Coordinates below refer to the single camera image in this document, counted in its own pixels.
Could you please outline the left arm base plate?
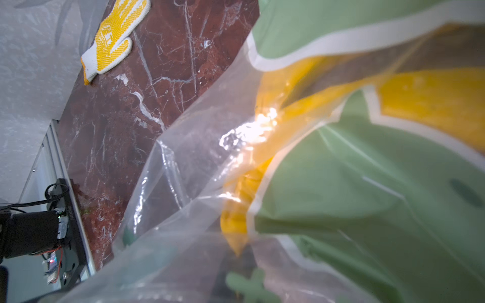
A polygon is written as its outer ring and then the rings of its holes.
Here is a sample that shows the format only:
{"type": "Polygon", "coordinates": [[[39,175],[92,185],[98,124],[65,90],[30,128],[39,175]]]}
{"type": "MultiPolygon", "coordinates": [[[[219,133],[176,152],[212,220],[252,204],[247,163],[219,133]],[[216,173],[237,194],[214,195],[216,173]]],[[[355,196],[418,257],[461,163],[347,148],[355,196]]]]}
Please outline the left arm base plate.
{"type": "Polygon", "coordinates": [[[56,265],[54,282],[62,289],[73,288],[88,270],[85,246],[71,194],[72,190],[65,179],[58,179],[45,191],[47,198],[58,198],[47,205],[49,211],[58,214],[59,220],[58,244],[49,256],[54,258],[53,264],[56,265]]]}

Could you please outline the zip-top bag with bananas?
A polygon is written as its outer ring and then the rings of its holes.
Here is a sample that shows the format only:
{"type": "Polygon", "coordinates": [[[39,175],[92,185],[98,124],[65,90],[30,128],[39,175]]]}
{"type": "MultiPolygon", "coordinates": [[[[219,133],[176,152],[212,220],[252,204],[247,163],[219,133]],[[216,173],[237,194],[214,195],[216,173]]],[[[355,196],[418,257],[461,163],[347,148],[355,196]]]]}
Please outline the zip-top bag with bananas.
{"type": "Polygon", "coordinates": [[[484,2],[259,6],[236,60],[155,142],[113,261],[63,302],[483,302],[484,151],[384,116],[375,84],[310,120],[274,156],[240,253],[221,217],[270,128],[255,119],[266,71],[451,25],[484,30],[484,2]]]}

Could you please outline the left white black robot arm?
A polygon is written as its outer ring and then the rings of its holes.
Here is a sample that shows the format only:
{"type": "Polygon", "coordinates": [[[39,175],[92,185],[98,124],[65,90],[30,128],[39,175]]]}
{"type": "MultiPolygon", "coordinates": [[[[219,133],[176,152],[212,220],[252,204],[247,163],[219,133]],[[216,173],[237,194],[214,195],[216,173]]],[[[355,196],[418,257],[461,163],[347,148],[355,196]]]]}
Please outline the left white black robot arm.
{"type": "Polygon", "coordinates": [[[54,211],[1,212],[1,259],[50,251],[58,244],[58,231],[54,211]]]}

